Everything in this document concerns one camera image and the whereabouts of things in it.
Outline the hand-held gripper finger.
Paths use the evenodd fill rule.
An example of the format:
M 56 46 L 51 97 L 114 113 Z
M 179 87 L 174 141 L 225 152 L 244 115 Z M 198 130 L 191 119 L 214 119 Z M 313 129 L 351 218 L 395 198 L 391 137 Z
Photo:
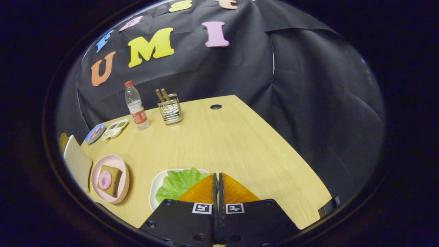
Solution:
M 218 177 L 218 243 L 226 247 L 274 247 L 300 232 L 273 199 L 226 203 L 225 174 Z
M 139 230 L 173 247 L 212 247 L 218 213 L 217 174 L 195 185 L 195 196 L 207 196 L 202 203 L 165 199 Z

